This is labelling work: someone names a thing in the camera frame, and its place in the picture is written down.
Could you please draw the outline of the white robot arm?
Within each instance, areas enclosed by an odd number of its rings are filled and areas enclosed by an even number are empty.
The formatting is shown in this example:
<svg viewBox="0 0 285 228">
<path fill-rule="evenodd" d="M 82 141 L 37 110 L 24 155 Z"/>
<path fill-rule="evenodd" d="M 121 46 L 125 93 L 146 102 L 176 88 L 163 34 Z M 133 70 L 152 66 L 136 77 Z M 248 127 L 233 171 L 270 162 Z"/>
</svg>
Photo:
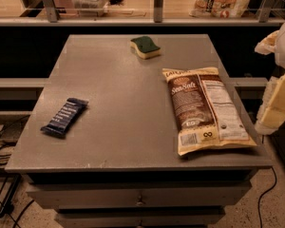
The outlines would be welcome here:
<svg viewBox="0 0 285 228">
<path fill-rule="evenodd" d="M 275 64 L 285 69 L 285 22 L 279 30 L 265 37 L 255 47 L 255 52 L 275 55 Z M 285 122 L 285 73 L 272 76 L 265 87 L 262 105 L 256 115 L 255 128 L 258 134 L 270 135 Z"/>
</svg>

